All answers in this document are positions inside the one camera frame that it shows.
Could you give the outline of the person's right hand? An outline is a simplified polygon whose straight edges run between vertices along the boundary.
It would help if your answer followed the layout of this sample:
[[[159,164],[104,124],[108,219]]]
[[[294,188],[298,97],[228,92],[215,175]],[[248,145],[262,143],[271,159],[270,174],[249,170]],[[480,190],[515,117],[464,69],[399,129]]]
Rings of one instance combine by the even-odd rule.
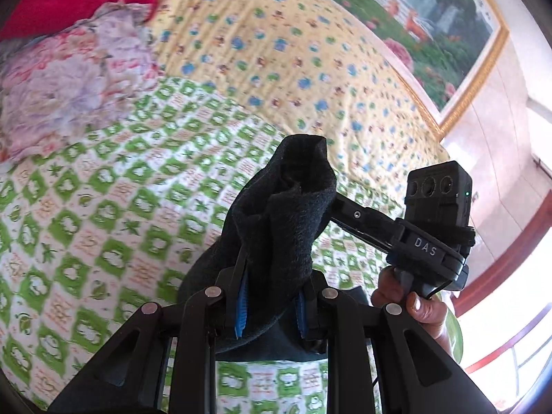
[[[390,303],[404,307],[409,315],[420,323],[450,356],[453,356],[445,326],[448,312],[446,304],[438,299],[426,300],[414,292],[405,294],[395,277],[393,266],[388,266],[380,272],[371,301],[375,307],[383,307]]]

